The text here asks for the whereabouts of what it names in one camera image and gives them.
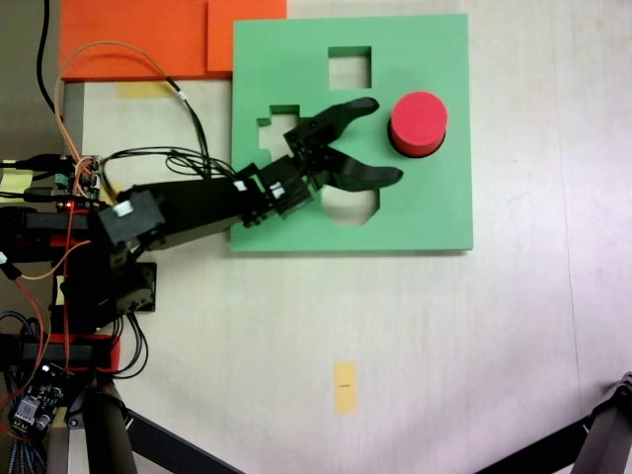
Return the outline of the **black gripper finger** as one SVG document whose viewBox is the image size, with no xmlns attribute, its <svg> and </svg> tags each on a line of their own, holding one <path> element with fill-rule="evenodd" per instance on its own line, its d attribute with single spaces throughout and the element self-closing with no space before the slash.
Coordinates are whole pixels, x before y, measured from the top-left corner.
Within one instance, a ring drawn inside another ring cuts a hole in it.
<svg viewBox="0 0 632 474">
<path fill-rule="evenodd" d="M 336 141 L 354 120 L 371 115 L 378 109 L 379 103 L 370 97 L 331 106 L 315 117 L 317 141 L 323 144 Z"/>
<path fill-rule="evenodd" d="M 350 155 L 328 148 L 325 158 L 326 184 L 346 192 L 375 191 L 397 184 L 404 173 L 395 167 L 374 167 Z"/>
</svg>

